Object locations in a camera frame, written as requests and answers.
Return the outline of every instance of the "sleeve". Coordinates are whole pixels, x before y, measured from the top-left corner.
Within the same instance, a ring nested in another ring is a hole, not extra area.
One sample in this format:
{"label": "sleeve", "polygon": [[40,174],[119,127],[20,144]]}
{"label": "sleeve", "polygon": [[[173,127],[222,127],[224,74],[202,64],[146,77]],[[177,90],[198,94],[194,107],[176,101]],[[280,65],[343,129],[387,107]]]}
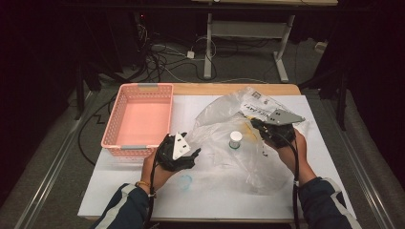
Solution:
{"label": "sleeve", "polygon": [[92,229],[141,229],[147,216],[148,196],[134,184],[123,184],[111,198]]}
{"label": "sleeve", "polygon": [[342,191],[329,178],[316,177],[299,189],[299,198],[309,228],[361,228],[346,209]]}

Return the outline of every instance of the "white desk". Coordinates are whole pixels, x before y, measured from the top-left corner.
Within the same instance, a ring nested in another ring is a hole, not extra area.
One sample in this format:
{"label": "white desk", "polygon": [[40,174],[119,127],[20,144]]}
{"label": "white desk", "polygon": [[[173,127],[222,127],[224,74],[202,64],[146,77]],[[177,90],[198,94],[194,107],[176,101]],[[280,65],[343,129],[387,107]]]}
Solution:
{"label": "white desk", "polygon": [[[171,135],[175,132],[188,132],[193,128],[194,118],[216,95],[175,95]],[[302,95],[273,96],[293,112],[304,116],[309,122],[308,159],[316,174],[332,178],[343,190],[349,211],[354,215],[352,205],[330,158],[328,149],[314,121],[306,98]],[[226,173],[210,165],[209,154],[201,152],[196,158],[196,166],[181,171],[169,179],[158,191],[152,218],[155,220],[188,221],[255,221],[292,222],[292,175],[290,182],[273,196],[255,196],[238,191],[229,185],[221,185],[227,179]],[[87,219],[98,218],[113,193],[125,182],[134,183],[140,178],[140,166],[117,163],[110,153],[100,152],[94,173],[90,180],[78,215]],[[192,177],[188,189],[179,186],[181,176]]]}
{"label": "white desk", "polygon": [[[212,4],[213,0],[193,0]],[[292,5],[292,6],[336,6],[337,0],[221,0],[219,3],[232,4],[270,4],[270,5]],[[274,63],[283,83],[288,83],[288,76],[283,64],[283,54],[286,48],[289,33],[295,15],[290,15],[286,23],[264,23],[264,22],[242,22],[242,21],[218,21],[213,20],[212,13],[208,14],[206,26],[206,50],[204,62],[204,74],[206,79],[211,78],[212,36],[236,36],[236,37],[259,37],[259,38],[281,38],[280,49],[273,53]]]}

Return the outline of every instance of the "basket handle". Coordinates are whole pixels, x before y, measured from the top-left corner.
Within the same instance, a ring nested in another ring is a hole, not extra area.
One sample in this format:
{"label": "basket handle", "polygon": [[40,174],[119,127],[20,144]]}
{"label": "basket handle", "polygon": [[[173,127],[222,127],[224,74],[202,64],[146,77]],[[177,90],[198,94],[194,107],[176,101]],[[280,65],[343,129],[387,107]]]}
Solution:
{"label": "basket handle", "polygon": [[147,145],[123,145],[121,150],[147,150]]}
{"label": "basket handle", "polygon": [[139,83],[138,87],[140,91],[156,91],[159,89],[158,83]]}

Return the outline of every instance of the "desk leg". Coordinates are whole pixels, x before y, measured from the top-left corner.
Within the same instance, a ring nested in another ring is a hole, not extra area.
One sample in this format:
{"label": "desk leg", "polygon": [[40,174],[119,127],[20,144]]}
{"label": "desk leg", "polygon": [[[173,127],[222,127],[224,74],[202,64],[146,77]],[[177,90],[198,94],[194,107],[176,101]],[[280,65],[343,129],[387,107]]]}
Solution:
{"label": "desk leg", "polygon": [[288,83],[288,77],[287,77],[286,69],[284,68],[282,57],[283,57],[283,53],[284,53],[284,50],[285,50],[287,42],[288,42],[289,33],[291,32],[292,23],[294,22],[294,17],[295,17],[295,15],[291,15],[288,18],[288,22],[287,22],[286,27],[283,32],[283,37],[281,39],[280,50],[278,52],[273,53],[274,61],[277,66],[277,70],[280,75],[281,82],[283,82],[283,83]]}
{"label": "desk leg", "polygon": [[206,22],[206,50],[205,50],[205,61],[203,67],[203,78],[211,78],[211,38],[212,38],[212,13],[208,14],[208,20]]}

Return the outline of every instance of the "small bottle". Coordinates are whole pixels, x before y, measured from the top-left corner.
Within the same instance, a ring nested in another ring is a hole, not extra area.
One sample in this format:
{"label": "small bottle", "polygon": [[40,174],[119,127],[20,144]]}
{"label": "small bottle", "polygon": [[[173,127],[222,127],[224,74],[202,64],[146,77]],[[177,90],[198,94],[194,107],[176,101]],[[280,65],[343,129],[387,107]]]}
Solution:
{"label": "small bottle", "polygon": [[234,131],[230,134],[229,147],[236,150],[241,146],[242,134]]}

